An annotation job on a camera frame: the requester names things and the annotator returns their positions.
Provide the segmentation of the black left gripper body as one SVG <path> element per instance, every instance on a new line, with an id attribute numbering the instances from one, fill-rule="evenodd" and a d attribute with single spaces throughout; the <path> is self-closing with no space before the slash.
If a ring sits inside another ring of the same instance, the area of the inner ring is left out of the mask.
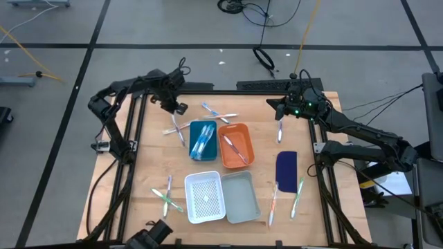
<path id="1" fill-rule="evenodd" d="M 177 80 L 163 80 L 159 87 L 152 89 L 153 96 L 151 97 L 151 103 L 156 104 L 160 102 L 160 107 L 165 110 L 165 105 L 167 104 L 178 104 L 177 96 L 179 95 L 179 89 L 183 85 L 183 78 L 180 77 Z"/>

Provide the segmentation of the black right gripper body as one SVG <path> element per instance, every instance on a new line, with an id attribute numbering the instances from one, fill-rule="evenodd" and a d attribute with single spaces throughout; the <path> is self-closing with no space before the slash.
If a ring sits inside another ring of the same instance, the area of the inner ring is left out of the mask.
<path id="1" fill-rule="evenodd" d="M 327 98 L 311 83 L 290 86 L 285 97 L 286 108 L 275 109 L 276 120 L 290 115 L 296 118 L 316 120 L 327 110 Z"/>

